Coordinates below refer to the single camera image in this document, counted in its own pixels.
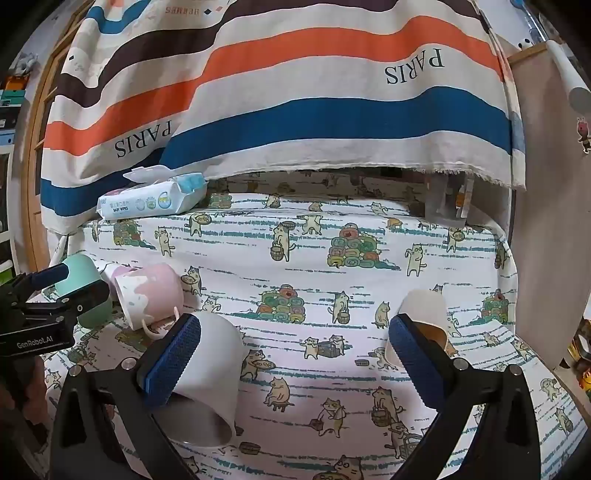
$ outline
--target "wall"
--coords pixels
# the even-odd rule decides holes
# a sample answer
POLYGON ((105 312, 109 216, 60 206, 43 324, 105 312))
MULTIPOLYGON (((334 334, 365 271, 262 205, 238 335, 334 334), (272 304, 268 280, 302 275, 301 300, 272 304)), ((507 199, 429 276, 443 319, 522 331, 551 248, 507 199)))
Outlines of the wall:
POLYGON ((523 14, 509 0, 475 0, 497 35, 517 46, 531 36, 523 14))
POLYGON ((7 195, 9 199, 8 223, 15 235, 17 259, 21 271, 29 271, 22 230, 21 173, 24 138, 27 133, 31 105, 35 98, 37 85, 43 69, 47 64, 49 55, 67 26, 74 11, 82 4, 82 2, 83 0, 65 0, 41 25, 39 25, 39 27, 37 27, 21 49, 23 52, 34 53, 38 56, 38 63, 31 74, 25 93, 25 102, 22 104, 21 113, 18 118, 15 134, 12 177, 9 179, 7 185, 7 195))

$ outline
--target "striped blanket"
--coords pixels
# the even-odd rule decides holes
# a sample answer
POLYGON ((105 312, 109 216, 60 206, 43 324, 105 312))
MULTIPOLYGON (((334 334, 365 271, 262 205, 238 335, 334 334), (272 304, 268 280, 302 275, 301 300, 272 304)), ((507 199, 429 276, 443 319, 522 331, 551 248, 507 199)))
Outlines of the striped blanket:
POLYGON ((399 166, 523 187, 506 58, 470 0, 98 0, 51 107, 43 223, 133 167, 218 179, 399 166))

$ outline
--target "bed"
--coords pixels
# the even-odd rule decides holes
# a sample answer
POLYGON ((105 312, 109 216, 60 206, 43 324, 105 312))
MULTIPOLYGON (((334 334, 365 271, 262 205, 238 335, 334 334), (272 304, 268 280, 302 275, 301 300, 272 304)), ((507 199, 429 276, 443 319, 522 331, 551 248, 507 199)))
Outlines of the bed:
MULTIPOLYGON (((514 335, 517 272, 505 235, 481 215, 450 237, 447 228, 410 215, 423 198, 422 184, 357 170, 244 174, 211 182, 204 202, 184 215, 88 222, 70 236, 68 253, 83 252, 97 266, 165 261, 184 279, 187 310, 224 315, 243 333, 246 363, 275 365, 243 369, 231 445, 176 445, 200 478, 395 473, 435 417, 383 352, 384 319, 414 288, 444 296, 448 355, 478 368, 522 367, 538 420, 542 478, 551 478, 587 427, 568 392, 514 335), (160 243, 163 231, 167 244, 160 243), (276 380, 288 386, 282 405, 265 402, 276 380), (380 396, 403 408, 400 437, 375 413, 380 396)), ((113 368, 150 344, 118 307, 100 329, 78 326, 76 338, 74 348, 45 358, 51 415, 69 366, 113 368)), ((481 415, 475 407, 444 473, 461 464, 481 415)), ((116 411, 112 421, 130 464, 142 472, 116 411)), ((47 455, 36 455, 41 469, 47 455)))

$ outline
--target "cartoon cat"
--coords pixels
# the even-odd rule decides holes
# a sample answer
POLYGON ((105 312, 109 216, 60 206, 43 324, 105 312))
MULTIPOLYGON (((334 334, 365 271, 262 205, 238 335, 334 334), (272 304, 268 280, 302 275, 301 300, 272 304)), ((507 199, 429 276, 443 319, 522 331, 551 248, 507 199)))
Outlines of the cartoon cat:
POLYGON ((505 362, 499 362, 499 363, 495 364, 495 366, 492 369, 497 372, 504 372, 506 370, 506 368, 507 368, 507 364, 505 362))
POLYGON ((242 361, 242 371, 240 372, 240 378, 246 378, 248 375, 251 376, 253 380, 256 380, 256 376, 258 375, 259 368, 253 364, 257 360, 264 360, 265 354, 262 350, 250 350, 248 355, 242 361))
POLYGON ((459 332, 457 327, 460 322, 453 317, 453 314, 447 317, 446 329, 450 337, 461 337, 462 334, 459 332))
POLYGON ((377 328, 386 328, 390 325, 390 320, 388 320, 388 312, 390 311, 390 302, 383 301, 379 306, 378 309, 375 311, 374 319, 375 322, 372 322, 377 328))
POLYGON ((207 297, 201 306, 202 312, 217 312, 222 309, 222 306, 217 302, 217 299, 207 297))
POLYGON ((386 228, 388 230, 390 230, 391 232, 393 232, 396 229, 403 230, 402 225, 403 225, 402 222, 400 220, 398 220, 397 218, 389 218, 386 228))
POLYGON ((397 407, 394 404, 394 398, 392 397, 392 390, 378 387, 376 390, 373 391, 372 396, 374 398, 374 408, 376 408, 378 410, 388 410, 388 413, 390 414, 390 418, 392 419, 391 423, 400 422, 400 418, 398 418, 398 414, 402 413, 404 411, 404 408, 397 407))
POLYGON ((95 220, 92 222, 92 239, 95 242, 99 241, 100 229, 99 229, 99 220, 95 220))
POLYGON ((566 436, 574 430, 573 422, 566 416, 563 408, 556 408, 556 419, 558 420, 558 429, 562 430, 566 436))
POLYGON ((378 363, 377 363, 378 370, 383 370, 383 369, 389 370, 390 368, 392 368, 394 370, 398 370, 398 367, 396 367, 395 365, 392 365, 386 359, 386 349, 383 346, 379 346, 379 347, 375 348, 374 353, 378 357, 378 363))
POLYGON ((556 388, 555 378, 545 378, 540 382, 540 390, 548 395, 548 400, 554 401, 560 395, 560 387, 556 388))
POLYGON ((61 375, 59 372, 52 372, 51 369, 47 369, 47 375, 45 376, 45 385, 47 385, 47 388, 61 388, 60 380, 61 375))
POLYGON ((277 407, 281 408, 281 411, 285 411, 286 406, 293 405, 289 400, 290 386, 285 381, 285 378, 273 377, 273 380, 271 380, 271 391, 265 398, 265 405, 273 407, 273 411, 275 411, 277 407))
POLYGON ((201 469, 197 465, 197 460, 195 460, 195 457, 183 458, 183 460, 193 473, 201 473, 201 469))
POLYGON ((528 358, 535 357, 533 350, 522 340, 516 338, 511 342, 513 348, 517 350, 517 353, 521 355, 523 360, 527 361, 528 358))
POLYGON ((370 208, 376 215, 386 215, 386 212, 388 211, 386 207, 382 207, 382 204, 378 202, 373 202, 370 208))
POLYGON ((581 137, 577 141, 583 146, 583 152, 588 154, 591 151, 591 138, 589 138, 589 125, 585 117, 577 118, 577 133, 581 137))
POLYGON ((476 421, 476 423, 480 423, 480 420, 482 418, 482 414, 484 413, 484 409, 486 407, 486 404, 482 403, 482 404, 478 404, 476 406, 476 413, 474 414, 474 420, 476 421))
POLYGON ((430 232, 434 228, 437 228, 437 225, 435 225, 435 223, 422 223, 422 222, 419 222, 418 223, 418 229, 419 230, 423 230, 424 229, 427 232, 430 232))
POLYGON ((321 235, 320 229, 322 226, 320 225, 320 220, 322 219, 322 215, 298 215, 297 218, 299 220, 305 220, 306 223, 301 228, 301 234, 312 234, 316 233, 316 235, 321 235))
POLYGON ((345 339, 342 335, 331 335, 329 342, 334 343, 336 351, 339 353, 339 355, 345 354, 345 339))
POLYGON ((189 217, 189 222, 185 223, 185 228, 188 228, 191 232, 191 236, 194 234, 198 234, 201 236, 201 226, 202 225, 209 225, 212 222, 212 218, 201 212, 201 213, 194 213, 189 217))
POLYGON ((461 228, 453 228, 450 227, 447 229, 447 240, 443 241, 443 245, 447 245, 446 252, 453 250, 456 253, 456 246, 458 242, 461 242, 466 238, 464 232, 462 232, 461 228))
POLYGON ((496 346, 496 345, 501 344, 501 342, 499 341, 499 339, 495 335, 491 335, 488 332, 484 332, 483 336, 484 336, 484 341, 486 342, 486 346, 496 346))
POLYGON ((495 268, 503 270, 505 268, 505 262, 509 258, 507 250, 502 242, 496 242, 496 256, 495 256, 495 268))
POLYGON ((309 356, 312 356, 315 360, 318 360, 318 339, 308 337, 303 342, 300 342, 301 346, 305 346, 306 350, 304 351, 304 360, 307 359, 309 356))
POLYGON ((293 250, 296 245, 290 245, 290 231, 282 223, 273 229, 273 246, 274 245, 278 245, 283 249, 283 258, 285 258, 286 262, 289 262, 290 251, 293 250))
POLYGON ((422 263, 423 246, 421 244, 413 244, 412 248, 407 248, 404 256, 405 258, 408 257, 407 277, 410 277, 412 271, 415 271, 418 277, 421 269, 427 266, 426 263, 422 263))
POLYGON ((333 468, 335 472, 340 473, 349 480, 363 480, 360 457, 346 457, 342 455, 333 468))
POLYGON ((321 202, 312 202, 308 207, 308 210, 311 212, 321 212, 322 211, 322 203, 321 202))
POLYGON ((187 270, 187 274, 181 276, 181 281, 191 287, 191 295, 197 294, 201 296, 201 291, 207 290, 201 284, 201 275, 199 275, 199 269, 192 265, 189 267, 189 270, 187 270))
POLYGON ((458 351, 456 350, 456 347, 454 347, 452 345, 451 342, 447 342, 446 343, 446 346, 445 346, 445 353, 447 353, 447 356, 449 358, 451 358, 451 357, 457 355, 458 354, 458 351))
POLYGON ((333 307, 328 307, 328 311, 333 316, 333 323, 337 322, 337 319, 341 313, 349 313, 349 297, 345 291, 335 294, 335 302, 333 303, 333 307))
POLYGON ((327 398, 322 404, 322 411, 318 415, 318 420, 323 423, 323 428, 318 432, 318 435, 322 437, 325 433, 332 432, 339 439, 343 420, 346 416, 345 408, 340 404, 340 400, 327 398))
POLYGON ((281 206, 281 197, 278 193, 271 193, 265 202, 265 208, 279 208, 281 206))
POLYGON ((394 458, 400 458, 402 456, 400 452, 400 446, 404 443, 404 438, 409 435, 408 428, 401 421, 393 423, 389 426, 390 431, 390 445, 384 445, 384 448, 394 450, 394 458))
POLYGON ((173 250, 176 247, 170 245, 170 238, 168 236, 168 230, 165 227, 159 226, 158 230, 154 232, 154 238, 157 238, 160 242, 160 250, 162 251, 162 256, 165 257, 165 253, 168 253, 169 257, 173 256, 173 250))

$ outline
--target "orange stripe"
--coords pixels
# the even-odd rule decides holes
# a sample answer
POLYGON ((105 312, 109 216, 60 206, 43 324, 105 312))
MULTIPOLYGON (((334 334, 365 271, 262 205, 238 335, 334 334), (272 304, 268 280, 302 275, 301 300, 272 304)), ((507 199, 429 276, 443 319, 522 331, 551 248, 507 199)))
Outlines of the orange stripe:
POLYGON ((159 87, 111 105, 86 129, 78 130, 62 121, 52 122, 47 126, 44 147, 83 155, 92 147, 126 132, 185 111, 200 85, 237 73, 305 57, 342 56, 395 62, 430 43, 464 52, 473 61, 496 71, 502 81, 499 60, 487 42, 470 37, 438 18, 414 17, 400 31, 388 35, 345 28, 306 28, 220 47, 211 53, 200 77, 159 87))

